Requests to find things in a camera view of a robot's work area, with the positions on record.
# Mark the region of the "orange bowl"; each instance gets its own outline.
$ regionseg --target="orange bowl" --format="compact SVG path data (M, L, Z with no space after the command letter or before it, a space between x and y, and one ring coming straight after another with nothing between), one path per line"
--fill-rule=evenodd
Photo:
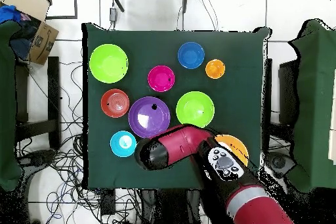
M220 78L225 72L225 65L221 60L211 60L205 67L205 73L212 79Z

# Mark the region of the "magenta bowl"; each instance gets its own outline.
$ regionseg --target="magenta bowl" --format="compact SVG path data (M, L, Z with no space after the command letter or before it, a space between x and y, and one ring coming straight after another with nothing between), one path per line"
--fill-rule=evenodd
M174 72L168 66L155 66L148 74L149 86L157 92L166 92L175 82Z

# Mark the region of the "green cloth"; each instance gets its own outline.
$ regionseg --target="green cloth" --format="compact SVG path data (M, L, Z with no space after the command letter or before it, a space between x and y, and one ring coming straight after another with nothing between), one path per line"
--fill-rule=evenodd
M300 105L293 151L298 164L287 176L302 192L315 187L336 189L336 166L328 159L336 31L325 29L319 20L309 20L291 43L301 57L297 79Z
M14 190L21 176L15 159L15 55L9 46L11 36L21 30L14 21L0 24L0 186L5 191Z
M110 149L110 139L121 130L130 131L128 113L110 118L100 108L100 99L109 89L118 88L129 96L130 104L145 96L158 97L170 109L169 127L180 124L175 108L189 91L201 91L211 97L215 116L210 127L241 139L250 160L259 167L261 148L261 93L263 85L263 41L268 28L251 32L160 32L106 31L86 24L88 59L99 45L112 43L121 47L129 60L125 77L117 83L96 80L88 69L88 158L90 188L202 188L189 158L172 168L146 171L134 156L119 158ZM203 64L196 69L183 68L177 59L179 47L188 41L199 43L205 51ZM212 59L226 66L220 79L210 79L205 65ZM168 65L175 73L175 84L167 92L153 91L148 72L158 64Z

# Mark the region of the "yellow bowl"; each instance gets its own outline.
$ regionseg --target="yellow bowl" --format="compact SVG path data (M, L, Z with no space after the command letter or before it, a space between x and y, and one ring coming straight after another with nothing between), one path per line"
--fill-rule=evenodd
M235 136L231 135L216 135L215 140L224 148L231 150L245 166L249 163L249 153L245 145Z
M221 60L211 60L205 67L205 73L212 79L218 79L222 77L225 72L225 65Z

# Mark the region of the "blue cloth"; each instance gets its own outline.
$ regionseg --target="blue cloth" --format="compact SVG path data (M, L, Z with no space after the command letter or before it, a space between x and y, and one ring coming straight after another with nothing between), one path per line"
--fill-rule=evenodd
M19 22L21 20L20 12L15 9L15 6L0 7L0 23L6 20Z

